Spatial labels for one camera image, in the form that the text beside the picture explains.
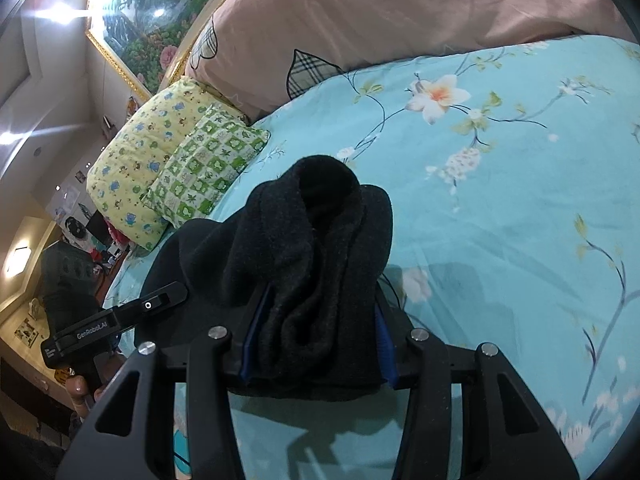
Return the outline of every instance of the yellow pillow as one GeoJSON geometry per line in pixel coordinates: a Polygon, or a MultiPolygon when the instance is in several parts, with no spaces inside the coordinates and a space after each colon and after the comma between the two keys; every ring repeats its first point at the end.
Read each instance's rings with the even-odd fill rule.
{"type": "Polygon", "coordinates": [[[89,170],[86,188],[98,211],[133,242],[152,250],[167,222],[140,202],[209,106],[237,110],[184,76],[152,97],[124,125],[89,170]]]}

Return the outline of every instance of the plaid heart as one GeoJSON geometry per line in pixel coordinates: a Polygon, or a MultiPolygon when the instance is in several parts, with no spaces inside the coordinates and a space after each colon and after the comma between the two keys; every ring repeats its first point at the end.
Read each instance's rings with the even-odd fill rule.
{"type": "Polygon", "coordinates": [[[201,59],[212,59],[218,53],[218,37],[213,27],[213,19],[209,22],[206,28],[200,33],[196,40],[193,49],[191,50],[191,56],[189,63],[191,68],[196,70],[200,65],[201,59]]]}
{"type": "Polygon", "coordinates": [[[293,62],[287,74],[289,99],[301,96],[312,86],[342,73],[342,69],[324,59],[301,50],[293,51],[293,62]]]}

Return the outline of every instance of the green checkered pillow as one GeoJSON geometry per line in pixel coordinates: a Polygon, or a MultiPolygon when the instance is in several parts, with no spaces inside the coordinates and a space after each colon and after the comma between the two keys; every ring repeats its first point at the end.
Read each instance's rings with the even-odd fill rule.
{"type": "Polygon", "coordinates": [[[175,227],[208,216],[269,135],[212,105],[167,161],[144,205],[175,227]]]}

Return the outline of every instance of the landscape painting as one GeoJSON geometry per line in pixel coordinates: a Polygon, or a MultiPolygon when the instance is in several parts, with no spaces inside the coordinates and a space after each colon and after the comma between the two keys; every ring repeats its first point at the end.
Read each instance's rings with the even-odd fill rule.
{"type": "Polygon", "coordinates": [[[208,1],[89,0],[87,35],[132,88],[149,98],[208,1]]]}

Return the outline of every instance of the blue bedsheet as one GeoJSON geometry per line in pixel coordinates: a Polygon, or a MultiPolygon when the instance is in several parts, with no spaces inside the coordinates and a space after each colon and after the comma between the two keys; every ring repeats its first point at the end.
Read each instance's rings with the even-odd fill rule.
{"type": "MultiPolygon", "coordinates": [[[[458,346],[495,342],[587,478],[640,402],[638,46],[587,36],[389,63],[335,76],[258,126],[270,142],[211,217],[314,153],[383,187],[385,273],[414,323],[458,346]]],[[[137,296],[156,253],[128,258],[108,306],[137,296]]],[[[387,480],[406,399],[231,396],[246,476],[387,480]]],[[[452,446],[455,475],[459,429],[452,446]]]]}

